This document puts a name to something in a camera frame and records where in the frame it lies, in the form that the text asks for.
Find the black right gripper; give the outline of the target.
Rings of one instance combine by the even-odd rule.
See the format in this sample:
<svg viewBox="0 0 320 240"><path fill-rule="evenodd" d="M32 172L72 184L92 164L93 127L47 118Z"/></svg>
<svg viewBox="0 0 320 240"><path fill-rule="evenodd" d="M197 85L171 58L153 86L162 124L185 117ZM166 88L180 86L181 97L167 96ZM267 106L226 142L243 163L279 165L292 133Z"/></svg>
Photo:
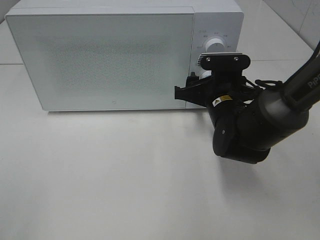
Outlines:
<svg viewBox="0 0 320 240"><path fill-rule="evenodd" d="M258 96L258 86L250 82L242 71L212 72L200 77L191 72L187 87L174 87L174 99L186 101L208 110L241 112Z"/></svg>

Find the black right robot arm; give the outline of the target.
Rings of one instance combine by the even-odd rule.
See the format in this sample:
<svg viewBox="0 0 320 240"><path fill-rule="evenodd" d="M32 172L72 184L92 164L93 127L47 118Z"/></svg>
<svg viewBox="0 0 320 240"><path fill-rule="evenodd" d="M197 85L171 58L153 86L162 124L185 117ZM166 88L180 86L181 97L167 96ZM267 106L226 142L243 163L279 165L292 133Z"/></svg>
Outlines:
<svg viewBox="0 0 320 240"><path fill-rule="evenodd" d="M320 53L287 81L249 81L243 71L250 58L242 53L203 53L198 65L205 78L192 72L174 97L205 107L214 127L212 148L217 156L257 164L271 148L302 129L309 110L320 99Z"/></svg>

